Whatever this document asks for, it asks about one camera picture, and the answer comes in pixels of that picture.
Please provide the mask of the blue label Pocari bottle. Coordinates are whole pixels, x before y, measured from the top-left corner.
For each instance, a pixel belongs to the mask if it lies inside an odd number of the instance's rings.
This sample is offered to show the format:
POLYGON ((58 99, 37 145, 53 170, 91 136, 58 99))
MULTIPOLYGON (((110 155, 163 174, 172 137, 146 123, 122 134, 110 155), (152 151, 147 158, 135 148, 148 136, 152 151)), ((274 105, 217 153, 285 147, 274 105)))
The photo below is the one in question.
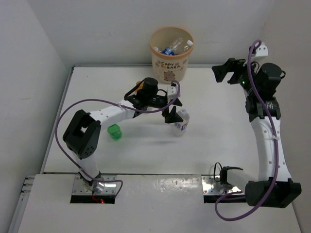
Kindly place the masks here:
POLYGON ((175 56, 175 52, 170 47, 166 47, 161 53, 167 56, 175 56))

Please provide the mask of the clear bottle blue white cap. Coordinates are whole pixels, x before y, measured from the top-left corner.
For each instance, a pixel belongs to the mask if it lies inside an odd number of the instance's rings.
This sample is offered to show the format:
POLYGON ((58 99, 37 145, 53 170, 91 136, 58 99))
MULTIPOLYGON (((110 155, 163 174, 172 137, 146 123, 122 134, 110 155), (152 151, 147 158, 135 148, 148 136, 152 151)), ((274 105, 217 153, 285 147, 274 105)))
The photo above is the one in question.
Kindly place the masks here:
POLYGON ((174 40, 171 45, 170 49, 174 52, 174 54, 178 54, 182 44, 183 44, 184 39, 182 37, 174 40))

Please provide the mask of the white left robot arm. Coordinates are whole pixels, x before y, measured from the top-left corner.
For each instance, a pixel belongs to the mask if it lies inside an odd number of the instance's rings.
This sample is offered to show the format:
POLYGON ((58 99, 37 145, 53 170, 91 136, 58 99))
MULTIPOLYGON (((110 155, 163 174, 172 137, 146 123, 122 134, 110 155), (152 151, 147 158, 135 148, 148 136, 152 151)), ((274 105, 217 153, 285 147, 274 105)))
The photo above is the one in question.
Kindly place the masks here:
POLYGON ((176 112, 176 108, 182 106, 180 83, 172 81, 163 96, 158 94, 159 91, 158 81, 147 77, 128 91, 120 102, 108 101, 106 108, 91 112, 79 110, 74 114, 62 139, 75 156, 74 164, 87 186, 104 182, 94 155, 102 130, 141 114, 157 112, 164 117, 165 123, 183 122, 176 112))

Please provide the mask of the clear bottle blue label tall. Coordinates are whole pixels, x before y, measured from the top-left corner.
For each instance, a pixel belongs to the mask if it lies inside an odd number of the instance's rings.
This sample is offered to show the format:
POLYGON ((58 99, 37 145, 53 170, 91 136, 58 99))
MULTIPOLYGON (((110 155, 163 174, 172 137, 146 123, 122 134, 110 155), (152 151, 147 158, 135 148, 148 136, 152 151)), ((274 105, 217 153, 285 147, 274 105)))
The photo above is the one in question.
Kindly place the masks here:
POLYGON ((188 40, 185 44, 185 46, 182 48, 183 52, 187 52, 189 49, 191 49, 193 46, 193 42, 191 40, 188 40))

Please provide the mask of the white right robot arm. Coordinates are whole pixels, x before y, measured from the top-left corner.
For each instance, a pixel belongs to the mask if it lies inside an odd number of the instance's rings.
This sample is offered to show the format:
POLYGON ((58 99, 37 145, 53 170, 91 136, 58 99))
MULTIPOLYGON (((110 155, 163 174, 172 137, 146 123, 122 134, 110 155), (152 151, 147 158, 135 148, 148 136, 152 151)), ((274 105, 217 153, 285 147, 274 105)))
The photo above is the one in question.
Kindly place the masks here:
POLYGON ((256 206, 269 193, 263 207, 285 208, 301 194, 301 184, 294 182, 287 168, 280 137, 280 106, 274 94, 286 73, 273 63, 259 65, 245 59, 228 59, 223 65, 213 66, 216 82, 232 73, 229 84, 240 84, 246 92, 245 108, 255 134, 259 175, 253 181, 240 167, 225 166, 220 172, 223 186, 237 186, 245 195, 246 203, 256 206))

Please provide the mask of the clear bottle orange blue label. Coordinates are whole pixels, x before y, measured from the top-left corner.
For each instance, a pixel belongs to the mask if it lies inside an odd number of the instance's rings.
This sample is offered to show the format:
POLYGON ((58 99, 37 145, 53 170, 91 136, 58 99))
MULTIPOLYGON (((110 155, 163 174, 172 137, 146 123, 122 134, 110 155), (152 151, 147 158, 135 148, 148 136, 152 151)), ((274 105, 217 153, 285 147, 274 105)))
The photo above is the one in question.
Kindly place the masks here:
POLYGON ((190 116, 186 109, 181 109, 177 113, 183 119, 183 121, 174 123, 173 133, 176 136, 182 136, 186 132, 190 116))

